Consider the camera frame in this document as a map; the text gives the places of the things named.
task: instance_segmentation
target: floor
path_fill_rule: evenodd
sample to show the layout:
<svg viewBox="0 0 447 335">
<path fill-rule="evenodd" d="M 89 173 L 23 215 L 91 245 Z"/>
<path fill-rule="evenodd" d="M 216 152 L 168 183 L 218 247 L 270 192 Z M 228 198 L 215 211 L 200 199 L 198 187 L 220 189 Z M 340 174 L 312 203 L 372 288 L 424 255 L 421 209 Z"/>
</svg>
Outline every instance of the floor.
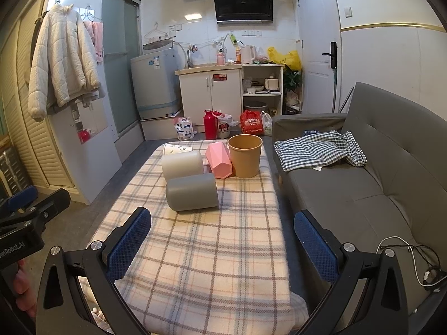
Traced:
<svg viewBox="0 0 447 335">
<path fill-rule="evenodd" d="M 194 139 L 205 139 L 204 134 L 197 134 Z M 300 269 L 297 243 L 293 230 L 293 213 L 285 193 L 278 182 L 278 171 L 273 161 L 272 139 L 263 137 L 264 147 L 272 170 L 274 187 L 278 196 L 279 214 L 287 251 L 287 261 L 290 272 L 290 287 L 292 292 L 306 298 L 305 288 Z M 118 172 L 104 187 L 98 197 L 90 206 L 71 202 L 70 207 L 59 214 L 46 225 L 42 234 L 45 247 L 26 259 L 26 266 L 33 288 L 38 288 L 46 257 L 53 246 L 61 246 L 64 250 L 77 250 L 86 248 L 90 239 L 99 227 L 115 200 L 121 194 L 135 173 L 161 144 L 169 140 L 144 141 L 126 159 Z"/>
</svg>

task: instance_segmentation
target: human hand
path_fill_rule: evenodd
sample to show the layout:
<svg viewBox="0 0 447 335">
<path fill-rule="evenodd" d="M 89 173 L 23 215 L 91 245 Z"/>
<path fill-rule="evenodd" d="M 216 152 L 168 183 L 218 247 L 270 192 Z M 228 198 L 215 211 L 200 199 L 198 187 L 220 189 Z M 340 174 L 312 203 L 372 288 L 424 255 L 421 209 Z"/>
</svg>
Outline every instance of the human hand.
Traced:
<svg viewBox="0 0 447 335">
<path fill-rule="evenodd" d="M 36 296 L 30 286 L 28 275 L 25 272 L 25 260 L 21 259 L 17 264 L 19 265 L 19 271 L 13 281 L 14 291 L 19 294 L 19 297 L 16 299 L 16 304 L 20 310 L 26 311 L 31 318 L 35 318 L 37 311 Z"/>
</svg>

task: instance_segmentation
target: white cylinder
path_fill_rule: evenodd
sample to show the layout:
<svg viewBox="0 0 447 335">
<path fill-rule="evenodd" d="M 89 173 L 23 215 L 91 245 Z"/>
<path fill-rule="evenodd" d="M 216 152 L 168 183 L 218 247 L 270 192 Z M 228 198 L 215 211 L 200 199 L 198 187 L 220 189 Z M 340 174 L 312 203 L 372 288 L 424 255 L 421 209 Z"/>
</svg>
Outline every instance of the white cylinder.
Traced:
<svg viewBox="0 0 447 335">
<path fill-rule="evenodd" d="M 202 155 L 198 151 L 163 155 L 161 167 L 165 180 L 203 174 Z"/>
</svg>

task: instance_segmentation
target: red thermos flask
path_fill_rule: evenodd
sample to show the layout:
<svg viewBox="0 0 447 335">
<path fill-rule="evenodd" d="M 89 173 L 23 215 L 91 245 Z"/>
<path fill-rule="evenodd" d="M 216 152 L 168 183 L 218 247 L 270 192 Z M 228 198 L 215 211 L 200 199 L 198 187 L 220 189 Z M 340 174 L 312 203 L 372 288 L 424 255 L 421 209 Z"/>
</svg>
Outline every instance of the red thermos flask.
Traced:
<svg viewBox="0 0 447 335">
<path fill-rule="evenodd" d="M 217 138 L 217 117 L 213 115 L 211 110 L 206 110 L 203 117 L 205 125 L 205 140 L 215 140 Z"/>
</svg>

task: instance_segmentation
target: checkered cloth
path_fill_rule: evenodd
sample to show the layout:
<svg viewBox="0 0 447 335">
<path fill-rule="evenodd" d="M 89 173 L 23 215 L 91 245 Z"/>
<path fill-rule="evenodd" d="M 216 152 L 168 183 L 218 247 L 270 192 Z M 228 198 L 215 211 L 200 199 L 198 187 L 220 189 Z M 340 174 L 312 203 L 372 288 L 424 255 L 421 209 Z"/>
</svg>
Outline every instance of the checkered cloth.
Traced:
<svg viewBox="0 0 447 335">
<path fill-rule="evenodd" d="M 307 167 L 321 168 L 341 159 L 346 159 L 352 166 L 365 166 L 367 163 L 351 131 L 343 135 L 331 131 L 276 141 L 274 147 L 284 172 Z"/>
<path fill-rule="evenodd" d="M 211 142 L 177 144 L 200 151 L 207 164 Z M 125 277 L 115 282 L 139 321 L 160 335 L 282 335 L 303 325 L 307 307 L 290 292 L 264 148 L 259 175 L 216 180 L 220 207 L 192 214 L 168 207 L 162 150 L 160 146 L 146 161 L 92 237 L 106 239 L 138 206 L 151 212 L 149 235 Z M 85 279 L 81 283 L 95 302 Z"/>
</svg>

